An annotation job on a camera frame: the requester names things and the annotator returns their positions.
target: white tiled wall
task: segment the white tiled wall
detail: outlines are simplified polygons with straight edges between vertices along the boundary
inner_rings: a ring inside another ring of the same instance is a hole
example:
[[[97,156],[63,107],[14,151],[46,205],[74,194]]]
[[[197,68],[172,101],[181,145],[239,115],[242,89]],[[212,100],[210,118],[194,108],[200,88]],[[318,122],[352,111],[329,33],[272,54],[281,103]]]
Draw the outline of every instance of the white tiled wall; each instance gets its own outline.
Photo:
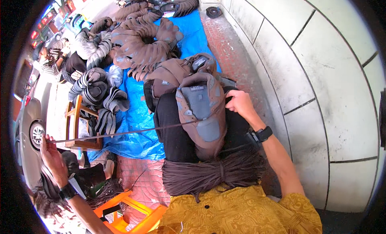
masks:
[[[315,97],[296,56],[268,21],[263,22],[254,47],[261,55],[283,113]]]
[[[379,113],[379,100],[381,99],[381,91],[383,91],[385,87],[385,77],[383,75],[381,57],[377,55],[363,69],[369,81],[371,92],[374,96],[377,113]]]
[[[229,13],[244,30],[248,39],[253,42],[264,17],[256,13],[253,6],[245,3],[245,0],[232,0]]]
[[[327,209],[362,212],[370,198],[377,160],[330,164]]]
[[[273,112],[274,134],[292,156],[307,197],[324,208],[329,188],[327,210],[363,211],[385,159],[376,114],[385,79],[380,56],[361,66],[376,47],[355,7],[347,0],[220,4],[255,64]],[[352,162],[378,152],[377,177],[377,159]]]
[[[330,160],[377,156],[378,127],[371,93],[360,65],[340,35],[316,12],[292,49],[320,103]]]
[[[306,196],[323,209],[329,182],[329,157],[323,121],[316,101],[293,111],[284,119],[290,137],[292,160]]]
[[[363,64],[377,50],[366,24],[349,0],[308,0],[342,33]]]
[[[248,0],[291,44],[312,13],[304,0]]]

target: car wheel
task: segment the car wheel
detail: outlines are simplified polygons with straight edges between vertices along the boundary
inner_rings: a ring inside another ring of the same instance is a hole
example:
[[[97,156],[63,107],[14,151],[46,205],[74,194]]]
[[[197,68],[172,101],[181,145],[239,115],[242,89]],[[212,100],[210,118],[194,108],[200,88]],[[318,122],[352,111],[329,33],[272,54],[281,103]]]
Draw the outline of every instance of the car wheel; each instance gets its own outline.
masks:
[[[31,125],[31,129],[29,130],[29,139],[37,150],[40,150],[40,143],[44,133],[45,130],[39,122],[34,122]]]

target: black and white striped shirt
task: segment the black and white striped shirt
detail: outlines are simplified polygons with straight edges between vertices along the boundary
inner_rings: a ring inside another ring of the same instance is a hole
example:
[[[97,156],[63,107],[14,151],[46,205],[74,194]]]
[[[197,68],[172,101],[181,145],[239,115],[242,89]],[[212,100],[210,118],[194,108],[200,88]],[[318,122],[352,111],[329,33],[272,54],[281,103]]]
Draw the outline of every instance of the black and white striped shirt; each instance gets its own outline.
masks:
[[[46,74],[54,77],[56,82],[60,81],[62,76],[62,68],[65,66],[66,61],[63,60],[60,66],[56,65],[57,60],[63,54],[61,50],[66,46],[65,42],[68,39],[63,38],[58,42],[55,42],[51,48],[48,49],[48,56],[50,59],[46,59],[44,62],[41,62],[41,74]]]

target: black watch strap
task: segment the black watch strap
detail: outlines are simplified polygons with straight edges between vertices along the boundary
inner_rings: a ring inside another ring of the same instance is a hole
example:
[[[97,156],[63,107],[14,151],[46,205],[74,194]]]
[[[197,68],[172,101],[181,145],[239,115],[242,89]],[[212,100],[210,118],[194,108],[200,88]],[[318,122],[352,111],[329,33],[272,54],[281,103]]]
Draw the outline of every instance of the black watch strap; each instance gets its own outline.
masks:
[[[66,184],[63,188],[60,188],[60,195],[66,200],[72,199],[76,194],[77,192],[74,190],[70,183]]]
[[[258,130],[256,132],[256,137],[258,138],[259,142],[264,142],[272,135],[272,130],[269,126],[267,126],[265,129]]]

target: yellow patterned shirt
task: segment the yellow patterned shirt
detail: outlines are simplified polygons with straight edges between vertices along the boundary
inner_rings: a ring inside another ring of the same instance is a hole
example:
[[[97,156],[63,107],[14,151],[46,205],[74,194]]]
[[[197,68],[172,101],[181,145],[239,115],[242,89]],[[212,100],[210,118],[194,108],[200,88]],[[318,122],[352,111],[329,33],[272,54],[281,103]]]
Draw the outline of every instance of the yellow patterned shirt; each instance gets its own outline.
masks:
[[[322,233],[321,221],[310,201],[298,193],[278,203],[261,186],[221,187],[200,194],[172,197],[155,234]]]

